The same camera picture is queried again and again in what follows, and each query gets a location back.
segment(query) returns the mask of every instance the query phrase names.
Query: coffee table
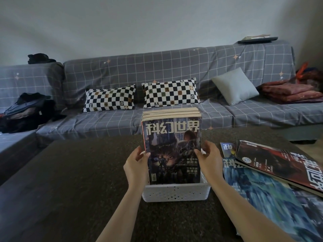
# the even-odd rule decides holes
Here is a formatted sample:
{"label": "coffee table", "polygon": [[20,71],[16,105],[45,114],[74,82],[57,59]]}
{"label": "coffee table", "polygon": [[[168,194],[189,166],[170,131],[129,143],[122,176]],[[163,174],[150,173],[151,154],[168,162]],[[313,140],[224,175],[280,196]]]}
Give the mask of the coffee table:
{"label": "coffee table", "polygon": [[[268,127],[205,130],[304,153]],[[53,142],[0,186],[0,241],[95,241],[125,194],[142,135]],[[211,190],[205,201],[140,202],[132,241],[242,241]]]}

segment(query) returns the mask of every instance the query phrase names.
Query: sofa backrest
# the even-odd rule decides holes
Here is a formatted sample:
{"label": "sofa backrest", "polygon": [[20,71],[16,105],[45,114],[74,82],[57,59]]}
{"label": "sofa backrest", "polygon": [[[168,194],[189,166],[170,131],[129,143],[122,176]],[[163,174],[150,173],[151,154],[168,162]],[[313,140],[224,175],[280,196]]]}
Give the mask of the sofa backrest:
{"label": "sofa backrest", "polygon": [[193,77],[197,80],[199,96],[210,97],[217,92],[210,79],[238,67],[255,86],[280,80],[281,72],[285,74],[284,79],[295,73],[292,48],[285,41],[70,60],[64,63],[64,99],[69,108],[83,107],[86,89],[135,84],[135,102],[143,102],[142,83]]}
{"label": "sofa backrest", "polygon": [[22,93],[51,96],[57,109],[65,108],[63,78],[64,69],[61,63],[0,67],[0,113],[13,105]]}

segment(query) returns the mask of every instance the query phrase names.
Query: white wall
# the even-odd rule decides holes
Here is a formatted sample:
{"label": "white wall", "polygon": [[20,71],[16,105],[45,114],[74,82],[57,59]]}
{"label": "white wall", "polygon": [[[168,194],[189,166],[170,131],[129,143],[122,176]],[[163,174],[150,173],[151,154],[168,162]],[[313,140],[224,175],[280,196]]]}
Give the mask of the white wall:
{"label": "white wall", "polygon": [[323,0],[0,0],[0,65],[233,44],[269,33],[323,68]]}

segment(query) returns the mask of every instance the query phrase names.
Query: barcode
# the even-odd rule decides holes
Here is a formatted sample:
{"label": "barcode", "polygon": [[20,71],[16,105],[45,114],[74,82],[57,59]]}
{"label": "barcode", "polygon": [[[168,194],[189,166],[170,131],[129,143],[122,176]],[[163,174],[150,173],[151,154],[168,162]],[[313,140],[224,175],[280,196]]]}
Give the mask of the barcode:
{"label": "barcode", "polygon": [[152,173],[151,174],[151,181],[152,182],[156,182],[157,181],[157,179],[156,179],[156,173]]}

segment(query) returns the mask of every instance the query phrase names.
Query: hand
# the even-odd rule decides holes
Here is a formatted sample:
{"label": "hand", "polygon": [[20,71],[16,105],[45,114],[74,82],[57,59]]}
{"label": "hand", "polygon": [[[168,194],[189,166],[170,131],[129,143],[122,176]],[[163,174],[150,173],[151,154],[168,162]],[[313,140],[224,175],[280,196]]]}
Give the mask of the hand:
{"label": "hand", "polygon": [[148,158],[150,153],[141,154],[142,148],[138,146],[127,158],[123,166],[126,173],[129,189],[137,189],[141,193],[148,183]]}
{"label": "hand", "polygon": [[220,154],[220,150],[212,142],[205,141],[203,150],[206,154],[202,154],[198,149],[194,152],[199,159],[201,171],[208,182],[214,178],[223,179],[223,161]]}

